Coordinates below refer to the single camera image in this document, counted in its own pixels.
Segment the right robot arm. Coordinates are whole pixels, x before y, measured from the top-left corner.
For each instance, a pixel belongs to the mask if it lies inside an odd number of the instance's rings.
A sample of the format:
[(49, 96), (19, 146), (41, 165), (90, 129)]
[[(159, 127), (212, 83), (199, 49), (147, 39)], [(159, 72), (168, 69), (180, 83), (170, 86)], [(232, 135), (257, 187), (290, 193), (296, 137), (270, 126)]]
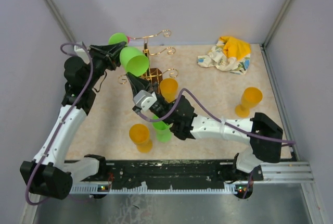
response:
[(183, 94), (167, 102), (157, 94), (156, 83), (130, 72), (126, 77), (133, 93), (133, 110), (147, 122), (165, 123), (180, 140), (214, 138), (247, 145), (234, 159), (232, 172), (236, 179), (246, 179), (262, 163), (280, 162), (283, 130), (266, 114), (255, 113), (252, 118), (235, 120), (219, 119), (211, 113), (198, 115)]

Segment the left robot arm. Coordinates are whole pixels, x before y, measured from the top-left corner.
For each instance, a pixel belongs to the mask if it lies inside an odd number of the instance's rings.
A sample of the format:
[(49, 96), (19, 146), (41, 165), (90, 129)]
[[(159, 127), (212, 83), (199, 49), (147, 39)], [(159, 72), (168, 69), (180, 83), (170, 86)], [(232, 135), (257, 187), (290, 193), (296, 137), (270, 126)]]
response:
[(88, 154), (67, 166), (65, 158), (76, 132), (91, 111), (96, 97), (95, 84), (106, 70), (113, 71), (120, 66), (120, 52), (125, 45), (125, 41), (89, 47), (71, 44), (86, 53), (88, 62), (77, 54), (70, 55), (65, 61), (66, 93), (57, 121), (32, 161), (24, 161), (20, 166), (27, 185), (25, 200), (29, 205), (37, 205), (30, 200), (30, 194), (62, 200), (74, 184), (90, 176), (98, 181), (107, 177), (108, 167), (103, 156)]

